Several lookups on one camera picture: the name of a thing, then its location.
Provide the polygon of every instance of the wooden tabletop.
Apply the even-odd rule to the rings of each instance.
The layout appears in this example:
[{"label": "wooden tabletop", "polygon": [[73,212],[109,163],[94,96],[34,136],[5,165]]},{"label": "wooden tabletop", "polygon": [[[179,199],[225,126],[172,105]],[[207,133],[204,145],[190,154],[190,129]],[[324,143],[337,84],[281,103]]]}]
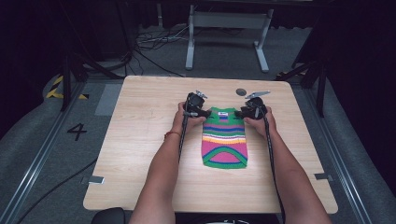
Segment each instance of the wooden tabletop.
[{"label": "wooden tabletop", "polygon": [[[187,77],[125,78],[93,171],[105,182],[89,185],[85,208],[134,210],[149,164],[172,126],[177,104],[185,101],[189,92],[199,90],[208,97],[203,109],[215,106],[239,110],[246,99],[235,93],[238,88],[247,94],[271,92],[262,99],[273,108],[279,133],[305,169],[326,211],[335,213],[337,204],[328,180],[316,180],[314,176],[323,173],[323,169],[289,83]],[[247,168],[223,170],[203,165],[202,126],[186,135],[173,200],[175,211],[280,212],[267,145],[247,124],[246,138]]]}]

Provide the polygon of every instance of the small knitted garment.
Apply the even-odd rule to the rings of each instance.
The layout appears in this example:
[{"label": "small knitted garment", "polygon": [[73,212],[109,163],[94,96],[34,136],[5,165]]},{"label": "small knitted garment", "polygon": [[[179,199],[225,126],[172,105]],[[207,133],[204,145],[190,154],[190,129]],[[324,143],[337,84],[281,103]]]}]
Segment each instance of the small knitted garment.
[{"label": "small knitted garment", "polygon": [[239,169],[248,165],[245,123],[234,108],[212,107],[204,123],[202,158],[204,165],[220,169]]}]

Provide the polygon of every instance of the black chair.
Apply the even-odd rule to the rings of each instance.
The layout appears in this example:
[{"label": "black chair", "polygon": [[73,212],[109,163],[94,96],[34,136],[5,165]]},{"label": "black chair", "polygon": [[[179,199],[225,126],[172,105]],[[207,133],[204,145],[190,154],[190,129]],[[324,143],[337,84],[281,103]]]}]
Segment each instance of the black chair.
[{"label": "black chair", "polygon": [[96,213],[91,224],[125,224],[125,213],[120,207],[108,208]]}]

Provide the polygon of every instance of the wristband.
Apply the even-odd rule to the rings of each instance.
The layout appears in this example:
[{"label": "wristband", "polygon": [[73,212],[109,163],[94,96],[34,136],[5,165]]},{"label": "wristband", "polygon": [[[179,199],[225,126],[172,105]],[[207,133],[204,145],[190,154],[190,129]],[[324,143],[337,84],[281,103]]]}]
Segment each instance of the wristband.
[{"label": "wristband", "polygon": [[164,134],[164,135],[163,135],[163,141],[165,141],[166,137],[169,136],[169,134],[171,134],[171,133],[176,133],[176,132],[169,131],[169,132],[167,132],[166,134]]}]

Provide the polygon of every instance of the person's arm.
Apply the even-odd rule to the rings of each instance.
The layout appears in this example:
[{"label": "person's arm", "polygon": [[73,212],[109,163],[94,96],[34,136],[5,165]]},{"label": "person's arm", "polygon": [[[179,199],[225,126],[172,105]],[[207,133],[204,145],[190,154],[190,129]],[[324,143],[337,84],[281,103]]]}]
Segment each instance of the person's arm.
[{"label": "person's arm", "polygon": [[[272,110],[265,115],[274,151],[276,185],[286,214],[286,223],[332,223],[303,167],[289,151],[277,132]],[[263,119],[245,119],[266,139]]]},{"label": "person's arm", "polygon": [[[178,175],[178,146],[182,132],[183,105],[178,104],[171,132],[158,149],[148,169],[145,186],[140,192],[130,224],[175,223],[172,197]],[[204,117],[189,119],[186,134]]]}]

